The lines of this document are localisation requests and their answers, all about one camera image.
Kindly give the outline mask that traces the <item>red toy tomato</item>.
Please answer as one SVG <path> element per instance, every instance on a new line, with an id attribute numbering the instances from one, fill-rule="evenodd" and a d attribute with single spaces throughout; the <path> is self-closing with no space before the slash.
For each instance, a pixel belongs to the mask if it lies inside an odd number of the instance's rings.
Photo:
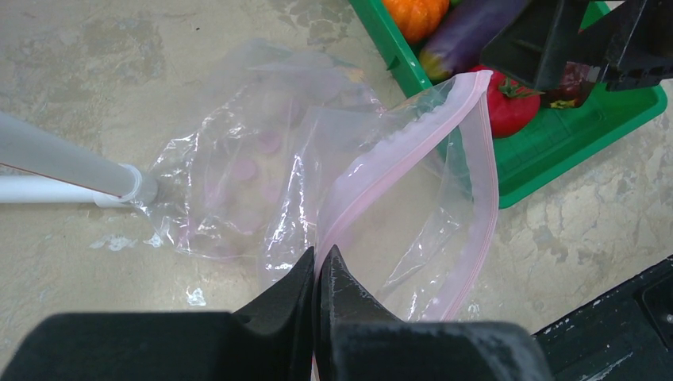
<path id="1" fill-rule="evenodd" d="M 492 70 L 486 92 L 491 135 L 507 138 L 521 131 L 537 115 L 542 92 Z"/>

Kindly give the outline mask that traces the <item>purple toy eggplant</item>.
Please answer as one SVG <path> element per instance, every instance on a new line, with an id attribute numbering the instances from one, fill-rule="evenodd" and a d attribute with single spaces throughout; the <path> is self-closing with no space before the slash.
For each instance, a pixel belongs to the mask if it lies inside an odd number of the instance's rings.
<path id="1" fill-rule="evenodd" d="M 485 46 L 528 4 L 526 0 L 461 2 L 449 12 L 418 54 L 426 76 L 441 82 L 477 66 Z"/>

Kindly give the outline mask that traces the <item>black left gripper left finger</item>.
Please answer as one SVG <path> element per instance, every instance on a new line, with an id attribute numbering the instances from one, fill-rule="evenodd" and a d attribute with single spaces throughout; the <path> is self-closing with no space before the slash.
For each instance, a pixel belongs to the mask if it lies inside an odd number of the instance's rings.
<path id="1" fill-rule="evenodd" d="M 234 312 L 56 314 L 4 380 L 307 380 L 314 254 Z"/>

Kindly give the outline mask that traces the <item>dark red toy apple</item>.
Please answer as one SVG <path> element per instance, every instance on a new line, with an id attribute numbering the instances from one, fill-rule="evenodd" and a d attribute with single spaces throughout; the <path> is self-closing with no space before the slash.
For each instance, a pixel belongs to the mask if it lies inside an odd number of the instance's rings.
<path id="1" fill-rule="evenodd" d="M 594 89 L 597 75 L 596 67 L 568 62 L 558 87 L 541 96 L 541 105 L 555 110 L 579 108 Z"/>

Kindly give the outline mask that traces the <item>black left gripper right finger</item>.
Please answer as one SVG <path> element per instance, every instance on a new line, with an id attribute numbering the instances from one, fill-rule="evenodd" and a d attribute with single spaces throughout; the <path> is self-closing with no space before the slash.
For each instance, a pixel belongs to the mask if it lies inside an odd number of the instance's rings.
<path id="1" fill-rule="evenodd" d="M 315 290 L 319 380 L 551 380 L 529 333 L 504 321 L 398 319 L 351 274 L 337 246 Z"/>

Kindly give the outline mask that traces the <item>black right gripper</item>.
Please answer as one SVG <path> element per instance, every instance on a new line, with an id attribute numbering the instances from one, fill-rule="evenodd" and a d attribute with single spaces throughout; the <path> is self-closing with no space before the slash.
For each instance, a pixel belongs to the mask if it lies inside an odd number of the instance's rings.
<path id="1" fill-rule="evenodd" d="M 585 12 L 585 1 L 530 1 L 479 62 L 541 91 L 558 87 L 568 59 L 608 91 L 672 78 L 672 1 L 624 1 L 579 32 Z"/>

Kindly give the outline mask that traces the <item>clear pink zip top bag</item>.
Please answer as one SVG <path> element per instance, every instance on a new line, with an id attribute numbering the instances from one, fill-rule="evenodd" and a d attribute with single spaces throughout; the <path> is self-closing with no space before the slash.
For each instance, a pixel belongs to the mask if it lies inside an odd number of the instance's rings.
<path id="1" fill-rule="evenodd" d="M 337 246 L 405 321 L 452 319 L 498 217 L 486 107 L 495 73 L 460 74 L 386 108 L 356 66 L 267 40 L 230 50 L 139 204 L 175 250 L 235 260 L 261 290 Z"/>

